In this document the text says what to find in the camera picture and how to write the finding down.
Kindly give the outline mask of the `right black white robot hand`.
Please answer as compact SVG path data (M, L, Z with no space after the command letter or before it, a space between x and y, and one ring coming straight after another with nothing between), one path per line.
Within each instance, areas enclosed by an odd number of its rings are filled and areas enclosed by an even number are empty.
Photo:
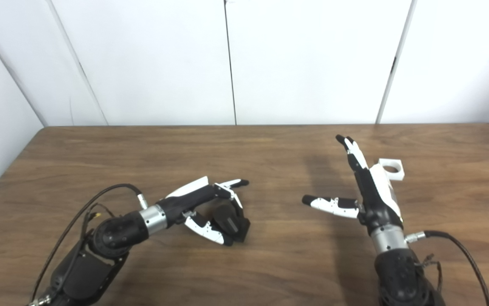
M302 203L333 215L357 219L361 225L367 227L369 234L388 225L395 225L402 229L401 210L393 196L393 188L383 166L375 164L369 167L363 152L353 138L338 134L336 139L345 147L348 164L361 194L361 201L306 194L301 199Z

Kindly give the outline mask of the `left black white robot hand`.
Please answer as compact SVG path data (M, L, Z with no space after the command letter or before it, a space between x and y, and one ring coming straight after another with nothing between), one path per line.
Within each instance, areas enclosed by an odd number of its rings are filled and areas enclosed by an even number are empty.
M232 246L246 240L251 225L233 189L248 184L245 179L210 184L209 178L204 176L180 187L156 204L163 211L161 214L165 217L167 229L184 224L203 238ZM210 219L196 211L200 205L215 199L225 200L225 203L215 208Z

